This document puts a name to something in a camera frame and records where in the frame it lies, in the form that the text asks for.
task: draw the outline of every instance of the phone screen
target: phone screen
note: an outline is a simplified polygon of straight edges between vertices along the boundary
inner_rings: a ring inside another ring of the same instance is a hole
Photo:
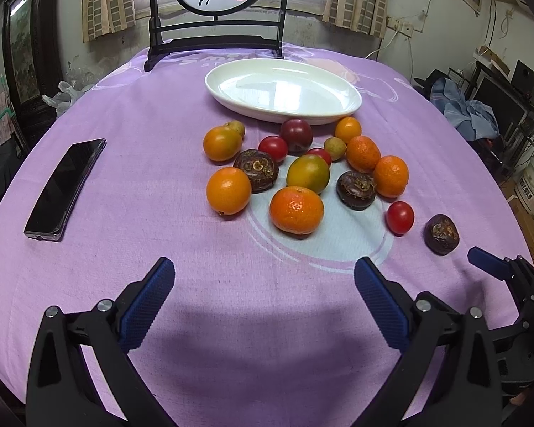
[[[69,148],[41,192],[26,224],[26,234],[61,234],[75,199],[105,144],[104,139],[95,139]]]

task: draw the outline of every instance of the white plate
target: white plate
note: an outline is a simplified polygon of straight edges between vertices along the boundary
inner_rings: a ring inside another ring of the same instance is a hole
[[[239,114],[283,123],[300,117],[311,125],[331,123],[362,105],[360,93],[327,70],[285,59],[241,59],[205,76],[209,92]]]

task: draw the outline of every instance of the white bucket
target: white bucket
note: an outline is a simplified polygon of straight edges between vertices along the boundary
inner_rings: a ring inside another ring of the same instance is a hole
[[[534,214],[534,157],[530,159],[530,163],[524,169],[517,185],[514,188],[514,192],[520,199],[520,202],[526,209],[526,211]]]

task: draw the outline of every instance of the purple tablecloth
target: purple tablecloth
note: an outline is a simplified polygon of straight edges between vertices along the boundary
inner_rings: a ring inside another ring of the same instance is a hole
[[[458,132],[385,65],[291,45],[285,55],[329,69],[362,93],[356,117],[364,134],[409,166],[402,199],[415,210],[414,228],[389,234],[382,200],[364,212],[343,207],[331,186],[345,163],[332,165],[325,219],[309,239],[290,239],[269,224],[274,190],[254,195],[241,216],[221,219],[205,198],[217,166],[203,154],[204,134],[237,118],[247,129],[244,148],[253,148],[277,126],[217,104],[204,76],[223,62],[270,54],[181,53],[144,73],[142,51],[58,119],[0,205],[0,378],[20,399],[44,310],[84,311],[115,298],[160,256],[174,261],[176,285],[130,358],[181,426],[349,426],[399,357],[354,286],[352,268],[363,255],[411,296],[429,290],[461,312],[480,306],[491,327],[514,321],[506,285],[466,255],[475,245],[499,257],[530,255],[499,188]],[[316,127],[315,142],[332,129]],[[63,241],[26,238],[24,225],[57,162],[72,143],[94,138],[108,145]],[[446,257],[422,241],[422,227],[438,213],[461,235]],[[118,412],[91,365],[104,403]]]

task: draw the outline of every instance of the white plastic bag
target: white plastic bag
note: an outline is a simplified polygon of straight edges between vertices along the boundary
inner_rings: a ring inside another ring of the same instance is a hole
[[[87,91],[91,89],[93,85],[87,85],[82,91],[74,88],[75,82],[70,85],[68,82],[59,82],[60,93],[57,93],[53,98],[46,96],[41,97],[44,102],[51,107],[55,107],[56,116],[60,118],[67,109],[77,102],[77,99],[81,98]]]

